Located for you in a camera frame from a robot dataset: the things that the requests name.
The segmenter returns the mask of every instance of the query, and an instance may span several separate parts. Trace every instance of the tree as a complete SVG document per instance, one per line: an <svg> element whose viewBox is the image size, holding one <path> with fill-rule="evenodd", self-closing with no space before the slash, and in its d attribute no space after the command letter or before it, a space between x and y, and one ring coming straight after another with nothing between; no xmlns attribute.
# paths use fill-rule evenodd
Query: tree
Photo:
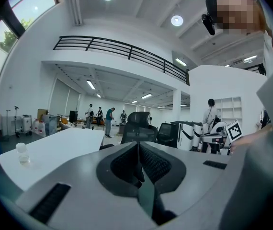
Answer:
<svg viewBox="0 0 273 230"><path fill-rule="evenodd" d="M33 19L30 19L29 21L25 21L25 19L21 20L21 23L25 29L28 28L28 26L33 22ZM9 50L14 45L15 41L17 40L16 36L11 31L4 31L4 40L0 42L0 47L6 51L9 52Z"/></svg>

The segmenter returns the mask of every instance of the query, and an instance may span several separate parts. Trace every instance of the plastic bottle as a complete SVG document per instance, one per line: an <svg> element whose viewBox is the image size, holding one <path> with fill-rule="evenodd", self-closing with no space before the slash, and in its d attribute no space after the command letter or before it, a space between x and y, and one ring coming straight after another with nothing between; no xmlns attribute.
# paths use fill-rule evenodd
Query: plastic bottle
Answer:
<svg viewBox="0 0 273 230"><path fill-rule="evenodd" d="M38 130L39 130L39 135L45 137L46 136L46 132L45 132L45 124L43 121L41 121L39 123L39 126L38 126Z"/></svg>
<svg viewBox="0 0 273 230"><path fill-rule="evenodd" d="M39 121L37 120L37 118L33 121L33 131L36 134L39 134Z"/></svg>
<svg viewBox="0 0 273 230"><path fill-rule="evenodd" d="M30 157L25 143L17 143L16 149L18 153L18 160L21 164L30 162Z"/></svg>

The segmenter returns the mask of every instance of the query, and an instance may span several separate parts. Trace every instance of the headset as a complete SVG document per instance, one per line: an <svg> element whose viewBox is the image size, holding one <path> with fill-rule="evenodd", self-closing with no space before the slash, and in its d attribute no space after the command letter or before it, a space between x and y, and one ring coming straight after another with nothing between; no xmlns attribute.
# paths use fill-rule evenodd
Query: headset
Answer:
<svg viewBox="0 0 273 230"><path fill-rule="evenodd" d="M214 22L209 14L202 14L202 22L211 35L215 34Z"/></svg>

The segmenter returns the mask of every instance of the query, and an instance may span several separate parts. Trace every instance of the cabinet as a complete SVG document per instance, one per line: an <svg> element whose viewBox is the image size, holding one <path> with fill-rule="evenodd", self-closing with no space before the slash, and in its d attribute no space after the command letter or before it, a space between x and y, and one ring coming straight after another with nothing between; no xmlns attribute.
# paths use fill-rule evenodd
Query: cabinet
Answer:
<svg viewBox="0 0 273 230"><path fill-rule="evenodd" d="M240 125L242 125L241 97L215 99L214 101L216 109L221 112L221 119L223 122L230 124L237 119Z"/></svg>

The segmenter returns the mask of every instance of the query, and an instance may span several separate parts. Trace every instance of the ceiling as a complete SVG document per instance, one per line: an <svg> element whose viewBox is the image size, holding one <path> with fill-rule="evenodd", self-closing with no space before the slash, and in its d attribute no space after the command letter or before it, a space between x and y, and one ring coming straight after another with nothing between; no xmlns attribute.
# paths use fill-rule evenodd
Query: ceiling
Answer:
<svg viewBox="0 0 273 230"><path fill-rule="evenodd" d="M76 67L73 65L53 64L51 67L60 69L71 80L78 84L87 95L95 96L100 94L102 98L141 104L148 107L167 106L173 103L173 91L144 80L132 78L131 76L114 72L103 71L93 67ZM93 90L87 80L90 80L95 87ZM152 96L141 99L142 96L151 93ZM190 96L182 94L181 104L190 106Z"/></svg>
<svg viewBox="0 0 273 230"><path fill-rule="evenodd" d="M208 33L201 22L201 15L207 12L205 0L80 0L79 6L83 19L107 12L135 17L164 28L182 40L206 65L233 65L233 62L255 54L257 58L252 63L235 64L233 67L246 68L262 62L262 34L227 34L221 29L216 29L214 36ZM183 18L183 25L171 24L174 15ZM179 59L187 61L187 57L180 54Z"/></svg>

